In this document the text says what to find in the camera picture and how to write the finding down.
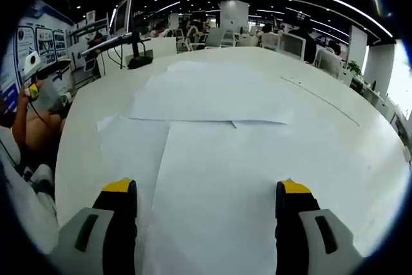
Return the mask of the person's left hand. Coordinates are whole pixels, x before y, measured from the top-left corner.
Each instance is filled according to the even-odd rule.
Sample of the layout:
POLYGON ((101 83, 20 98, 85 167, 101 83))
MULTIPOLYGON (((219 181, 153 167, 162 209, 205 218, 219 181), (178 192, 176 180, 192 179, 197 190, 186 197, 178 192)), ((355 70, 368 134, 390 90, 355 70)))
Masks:
POLYGON ((17 104, 19 106, 23 106, 23 105, 27 105, 29 102, 33 102, 37 99, 29 99, 26 95, 25 95, 25 88, 21 88, 20 92, 19 92, 19 97, 18 97, 18 101, 17 104))

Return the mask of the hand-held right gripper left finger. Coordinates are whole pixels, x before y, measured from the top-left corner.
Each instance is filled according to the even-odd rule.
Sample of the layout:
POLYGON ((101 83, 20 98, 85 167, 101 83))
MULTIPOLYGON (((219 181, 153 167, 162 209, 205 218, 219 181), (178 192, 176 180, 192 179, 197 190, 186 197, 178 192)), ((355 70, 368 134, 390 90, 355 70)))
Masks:
POLYGON ((134 180, 106 185, 60 229, 51 252, 59 274, 134 274, 137 209, 134 180))

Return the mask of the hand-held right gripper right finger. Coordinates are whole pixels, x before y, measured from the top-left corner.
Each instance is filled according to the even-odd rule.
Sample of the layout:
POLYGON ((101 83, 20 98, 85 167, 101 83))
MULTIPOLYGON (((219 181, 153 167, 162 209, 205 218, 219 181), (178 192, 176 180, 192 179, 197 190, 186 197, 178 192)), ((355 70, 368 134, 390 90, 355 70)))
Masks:
POLYGON ((277 274, 352 274, 362 263, 349 228, 305 185, 277 183, 275 217, 277 274))

